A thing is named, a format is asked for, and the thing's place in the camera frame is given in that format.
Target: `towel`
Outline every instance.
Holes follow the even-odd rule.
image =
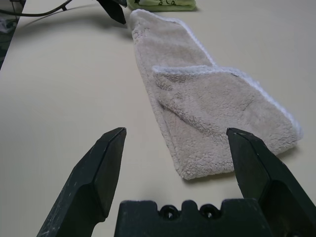
[[[132,9],[147,11],[192,11],[196,7],[195,0],[127,0]]]
[[[284,107],[246,73],[218,66],[182,21],[136,10],[130,24],[138,68],[182,178],[233,171],[228,127],[260,137],[276,155],[302,138]]]

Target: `black cable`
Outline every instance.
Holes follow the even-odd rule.
[[[38,17],[38,16],[47,16],[50,15],[60,9],[63,9],[64,11],[66,9],[66,5],[70,3],[72,0],[67,0],[60,6],[56,7],[55,9],[52,9],[51,11],[45,12],[45,13],[39,13],[39,14],[28,14],[28,13],[18,13],[18,12],[11,12],[11,11],[5,11],[0,9],[0,13],[7,14],[7,15],[12,15],[12,16],[31,16],[31,17]]]

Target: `white towel edge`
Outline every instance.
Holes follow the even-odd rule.
[[[263,97],[273,104],[278,110],[280,110],[284,116],[291,121],[297,136],[298,140],[302,139],[304,136],[303,130],[299,125],[298,121],[296,121],[291,113],[289,113],[282,105],[280,105],[272,96],[270,96],[259,84],[258,81],[252,79],[248,74],[230,67],[210,67],[207,65],[199,65],[199,66],[188,66],[188,67],[164,67],[164,66],[153,66],[152,70],[155,73],[163,73],[163,74],[172,74],[172,75],[201,75],[201,74],[208,74],[208,73],[215,73],[215,72],[227,72],[233,73],[238,77],[244,79],[250,86],[258,90]]]

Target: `black object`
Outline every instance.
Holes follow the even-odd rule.
[[[316,236],[316,208],[286,165],[252,133],[227,135],[242,195],[258,200],[274,236]]]
[[[19,0],[19,1],[24,6],[25,0]],[[27,16],[27,17],[48,16],[48,15],[50,15],[56,11],[59,11],[59,10],[66,11],[67,10],[66,5],[68,5],[71,1],[72,0],[67,0],[66,2],[61,4],[60,6],[54,8],[48,12],[44,12],[44,13],[19,13],[19,12],[15,11],[13,4],[12,4],[12,6],[13,6],[14,12],[5,11],[5,10],[0,9],[0,13],[7,14],[7,15],[13,15],[13,16]],[[108,15],[112,19],[114,19],[122,24],[126,23],[123,10],[120,7],[120,5],[127,7],[126,0],[98,0],[98,2],[101,4],[101,6],[104,8],[104,10],[108,13]]]
[[[75,166],[38,237],[90,237],[108,216],[126,131],[105,133]],[[314,237],[316,208],[287,167],[253,134],[229,128],[239,187],[245,199],[221,210],[194,201],[160,211],[153,201],[123,201],[115,237]]]
[[[103,134],[78,162],[38,237],[89,237],[94,226],[108,217],[125,136],[125,128]]]
[[[115,237],[272,237],[255,199],[222,203],[221,216],[205,216],[194,201],[182,203],[178,218],[165,219],[153,201],[125,201],[119,206]]]

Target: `white table surface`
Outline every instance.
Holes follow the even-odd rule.
[[[64,0],[27,0],[24,12]],[[316,1],[197,0],[195,12],[167,12],[193,30],[215,61],[258,80],[301,123],[305,137],[282,155],[316,203]],[[127,137],[109,218],[94,237],[114,234],[119,203],[150,199],[180,208],[220,207],[240,198],[234,174],[182,180],[156,123],[126,26],[95,0],[42,19],[22,17],[0,71],[0,236],[34,237],[75,164],[102,135]],[[128,18],[129,9],[125,9]]]

